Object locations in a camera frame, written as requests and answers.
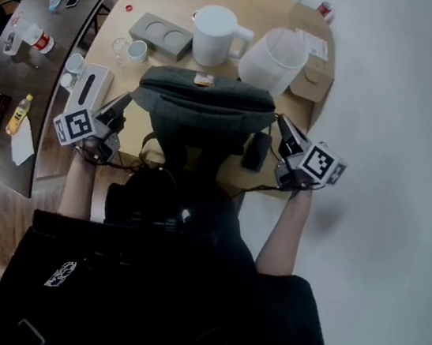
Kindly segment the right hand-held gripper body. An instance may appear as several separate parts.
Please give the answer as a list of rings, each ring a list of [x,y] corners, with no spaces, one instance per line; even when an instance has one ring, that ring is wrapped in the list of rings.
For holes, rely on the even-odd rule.
[[[347,165],[326,144],[307,141],[303,150],[281,155],[274,174],[279,189],[315,190],[335,185],[347,170]]]

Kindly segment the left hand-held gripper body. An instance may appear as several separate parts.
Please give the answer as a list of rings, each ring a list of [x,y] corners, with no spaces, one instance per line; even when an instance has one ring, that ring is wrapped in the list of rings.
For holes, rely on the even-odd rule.
[[[110,162],[120,149],[118,133],[125,123],[124,109],[72,107],[55,117],[53,123],[60,145],[81,148],[88,159]]]

